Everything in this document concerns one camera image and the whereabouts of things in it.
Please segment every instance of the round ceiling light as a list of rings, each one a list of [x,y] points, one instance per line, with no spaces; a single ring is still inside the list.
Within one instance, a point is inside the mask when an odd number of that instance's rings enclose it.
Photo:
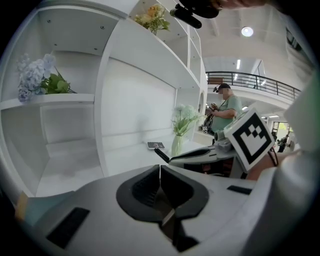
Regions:
[[[242,35],[244,35],[245,37],[251,37],[254,34],[254,30],[249,27],[249,26],[245,26],[242,30],[241,30]]]

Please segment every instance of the man wearing cap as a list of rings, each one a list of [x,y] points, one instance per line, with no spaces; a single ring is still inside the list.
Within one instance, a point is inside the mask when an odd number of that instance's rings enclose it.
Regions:
[[[234,95],[230,86],[227,83],[220,84],[218,90],[218,97],[220,100],[225,100],[221,106],[212,112],[213,120],[211,129],[216,131],[223,130],[242,112],[241,100]]]

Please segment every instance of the balcony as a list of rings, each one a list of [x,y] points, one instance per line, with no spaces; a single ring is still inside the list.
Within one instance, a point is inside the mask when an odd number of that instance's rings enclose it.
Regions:
[[[208,85],[217,86],[226,83],[230,86],[251,88],[267,92],[294,101],[300,94],[300,90],[283,82],[250,73],[211,71],[206,72]]]

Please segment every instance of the black camera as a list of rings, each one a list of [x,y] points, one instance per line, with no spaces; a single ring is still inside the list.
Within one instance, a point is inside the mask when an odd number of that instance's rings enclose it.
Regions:
[[[207,19],[213,19],[219,14],[219,10],[213,7],[210,0],[180,0],[180,2],[184,7],[177,4],[175,8],[170,11],[170,15],[184,21],[195,29],[200,29],[202,23],[193,17],[193,14]]]

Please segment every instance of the white tabletop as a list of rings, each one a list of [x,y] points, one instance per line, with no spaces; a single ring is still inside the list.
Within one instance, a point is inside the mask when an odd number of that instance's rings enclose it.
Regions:
[[[171,158],[171,145],[174,137],[174,135],[169,135],[149,139],[148,141],[162,142],[165,147],[162,151]],[[203,147],[205,147],[205,145],[187,140],[182,144],[181,153],[183,154]],[[108,171],[108,173],[104,174],[105,177],[121,174],[145,166],[167,164],[153,150],[147,148],[147,141],[137,145],[106,151],[104,152],[104,155]]]

